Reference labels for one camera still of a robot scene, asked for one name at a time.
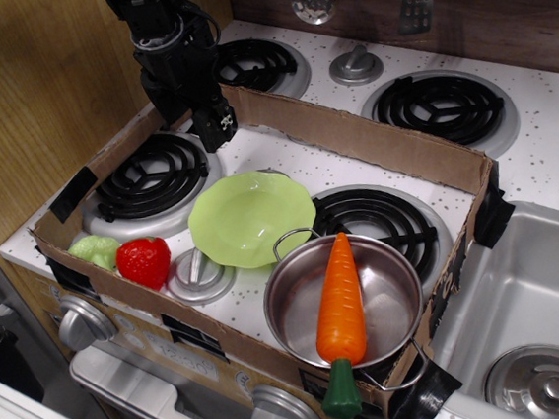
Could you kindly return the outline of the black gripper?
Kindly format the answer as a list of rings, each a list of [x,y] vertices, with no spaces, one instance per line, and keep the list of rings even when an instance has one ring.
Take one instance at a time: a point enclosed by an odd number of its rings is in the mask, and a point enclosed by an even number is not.
[[[207,153],[230,142],[237,129],[235,110],[214,76],[218,28],[205,13],[130,20],[135,59],[152,101],[167,107],[182,103]]]

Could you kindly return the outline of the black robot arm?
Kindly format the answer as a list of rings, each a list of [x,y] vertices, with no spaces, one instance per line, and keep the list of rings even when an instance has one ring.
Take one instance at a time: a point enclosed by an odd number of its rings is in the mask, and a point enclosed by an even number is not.
[[[214,153],[238,129],[216,77],[220,27],[190,0],[105,0],[124,21],[140,83],[168,124],[191,112],[193,131]]]

